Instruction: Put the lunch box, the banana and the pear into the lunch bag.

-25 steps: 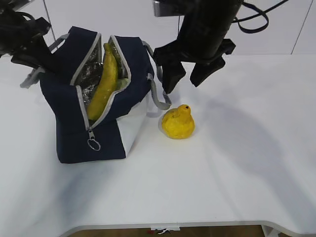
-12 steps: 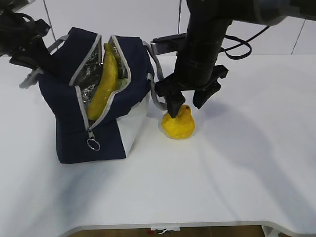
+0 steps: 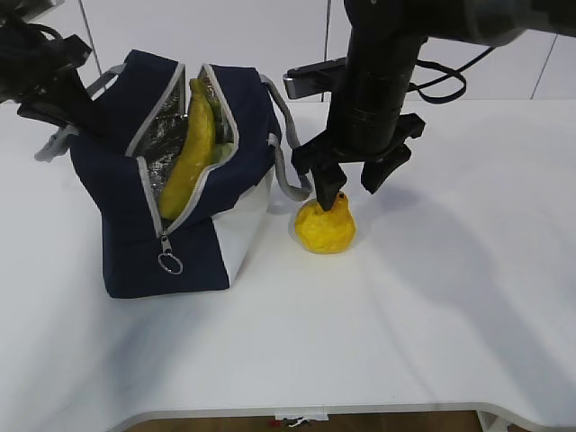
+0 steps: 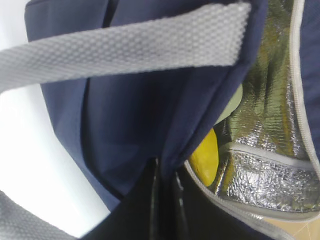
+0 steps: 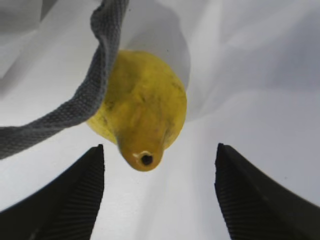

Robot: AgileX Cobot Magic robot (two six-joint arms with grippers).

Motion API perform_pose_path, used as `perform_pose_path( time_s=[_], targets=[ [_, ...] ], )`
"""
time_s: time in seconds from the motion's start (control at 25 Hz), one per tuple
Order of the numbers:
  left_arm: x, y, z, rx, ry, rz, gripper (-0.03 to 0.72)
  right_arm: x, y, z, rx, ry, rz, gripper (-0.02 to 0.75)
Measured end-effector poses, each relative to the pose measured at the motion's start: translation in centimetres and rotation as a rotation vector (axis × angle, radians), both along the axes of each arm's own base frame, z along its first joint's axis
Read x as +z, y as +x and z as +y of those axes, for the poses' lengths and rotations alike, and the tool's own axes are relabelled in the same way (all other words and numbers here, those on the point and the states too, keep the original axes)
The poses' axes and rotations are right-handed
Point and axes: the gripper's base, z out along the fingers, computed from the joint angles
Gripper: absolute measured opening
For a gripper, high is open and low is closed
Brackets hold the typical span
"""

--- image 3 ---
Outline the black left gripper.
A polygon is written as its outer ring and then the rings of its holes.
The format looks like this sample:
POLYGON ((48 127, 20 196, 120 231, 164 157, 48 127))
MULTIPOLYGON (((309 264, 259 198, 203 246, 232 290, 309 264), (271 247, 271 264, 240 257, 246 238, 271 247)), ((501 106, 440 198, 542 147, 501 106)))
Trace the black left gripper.
POLYGON ((24 118, 57 126, 74 125, 101 137, 108 129, 108 114, 93 98, 120 75, 113 67, 85 87, 77 69, 92 50, 78 36, 45 40, 34 47, 1 45, 1 101, 20 105, 24 118))

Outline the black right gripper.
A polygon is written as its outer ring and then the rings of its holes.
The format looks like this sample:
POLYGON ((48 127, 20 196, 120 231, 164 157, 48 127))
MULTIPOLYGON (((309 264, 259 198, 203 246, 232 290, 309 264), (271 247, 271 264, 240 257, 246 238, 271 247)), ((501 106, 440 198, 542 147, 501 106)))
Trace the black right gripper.
POLYGON ((354 125, 352 130, 326 129, 292 152, 292 165, 298 174, 312 170, 316 199, 324 212, 332 209, 347 182, 339 164, 365 162, 361 184, 375 194, 384 181, 408 162, 408 139, 419 138, 426 123, 415 113, 401 114, 390 129, 385 123, 370 127, 354 125))

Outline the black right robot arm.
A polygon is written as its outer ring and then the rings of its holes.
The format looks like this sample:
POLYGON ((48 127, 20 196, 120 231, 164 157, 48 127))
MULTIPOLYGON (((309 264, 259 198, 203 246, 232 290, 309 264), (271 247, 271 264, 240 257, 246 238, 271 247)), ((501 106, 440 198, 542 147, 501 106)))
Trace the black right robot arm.
POLYGON ((425 123, 404 114, 415 67, 462 80, 461 70, 419 60, 429 38, 460 41, 490 50, 526 30, 575 34, 573 1, 346 1, 351 24, 343 58, 288 70, 290 99, 329 93, 326 128, 292 153, 300 175, 312 175, 316 199, 330 210, 347 182, 345 163, 363 163, 361 183, 373 194, 410 160, 406 139, 421 136, 425 123))

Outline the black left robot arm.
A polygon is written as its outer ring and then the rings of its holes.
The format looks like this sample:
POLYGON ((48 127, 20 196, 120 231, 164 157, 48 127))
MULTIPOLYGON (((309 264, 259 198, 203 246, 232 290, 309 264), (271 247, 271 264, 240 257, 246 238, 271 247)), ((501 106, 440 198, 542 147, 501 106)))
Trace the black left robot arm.
POLYGON ((110 129, 110 117, 94 93, 107 80, 86 87, 77 72, 93 49, 76 34, 63 36, 35 21, 61 4, 1 3, 1 101, 17 104, 23 118, 101 137, 110 129))

